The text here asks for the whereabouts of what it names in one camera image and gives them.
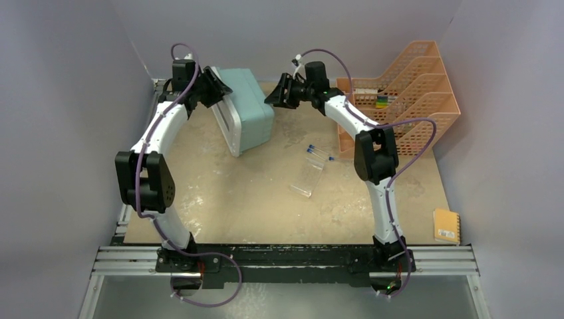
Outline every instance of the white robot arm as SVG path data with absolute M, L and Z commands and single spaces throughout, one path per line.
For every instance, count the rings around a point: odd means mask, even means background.
M 343 127 L 352 137 L 355 137 L 363 131 L 368 132 L 373 130 L 373 128 L 366 125 L 366 122 L 361 122 L 358 118 L 355 118 L 345 108 L 345 104 L 348 104 L 349 110 L 356 112 L 358 116 L 368 120 L 368 118 L 364 114 L 360 113 L 343 95 L 335 96 L 325 102 L 325 115 Z M 390 220 L 386 200 L 384 198 L 386 186 L 388 185 L 390 179 L 391 176 L 386 177 L 380 180 L 378 184 L 371 181 L 365 181 L 366 186 L 368 187 L 368 193 L 370 194 L 370 201 L 372 202 L 372 213 L 374 214 L 374 236 L 382 244 L 393 243 L 398 240 L 393 231 L 392 222 Z M 402 236 L 403 231 L 399 225 L 396 210 L 394 186 L 395 184 L 393 183 L 389 189 L 390 206 L 392 208 L 392 216 L 394 217 L 396 229 L 398 234 Z

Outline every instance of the cable clip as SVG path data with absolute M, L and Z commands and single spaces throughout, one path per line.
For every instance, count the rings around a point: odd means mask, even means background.
M 298 54 L 293 60 L 292 63 L 296 66 L 296 69 L 294 70 L 294 74 L 292 74 L 292 78 L 296 78 L 296 74 L 298 74 L 298 72 L 300 71 L 300 69 L 303 67 L 303 64 L 301 62 L 301 54 Z

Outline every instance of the wooden table surface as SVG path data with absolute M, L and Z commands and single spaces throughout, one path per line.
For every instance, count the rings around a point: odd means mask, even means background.
M 182 223 L 200 243 L 371 243 L 370 198 L 352 161 L 327 162 L 310 198 L 290 190 L 309 144 L 337 155 L 336 132 L 309 103 L 276 108 L 271 140 L 234 158 L 212 110 L 199 106 L 166 156 Z M 400 157 L 400 166 L 408 160 Z M 396 202 L 407 242 L 437 243 L 433 210 L 448 204 L 432 152 L 396 180 Z M 124 242 L 160 239 L 132 214 Z

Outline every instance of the small vial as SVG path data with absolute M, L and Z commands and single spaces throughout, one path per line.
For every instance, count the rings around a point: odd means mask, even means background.
M 315 145 L 313 145 L 313 144 L 309 144 L 309 148 L 311 148 L 312 150 L 316 150 L 318 152 L 329 155 L 329 153 L 327 153 L 326 151 L 320 150 L 319 148 L 315 148 Z
M 320 156 L 320 155 L 314 153 L 312 148 L 308 148 L 307 152 L 310 153 L 310 154 L 313 154 L 313 155 L 317 156 L 318 158 L 321 158 L 322 160 L 325 161 L 325 158 L 323 156 Z

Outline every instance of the teal plastic box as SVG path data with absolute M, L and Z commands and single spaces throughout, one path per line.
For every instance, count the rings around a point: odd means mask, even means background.
M 268 142 L 274 110 L 264 103 L 265 95 L 251 70 L 213 68 L 213 71 L 233 90 L 212 107 L 231 154 L 238 157 L 244 151 Z

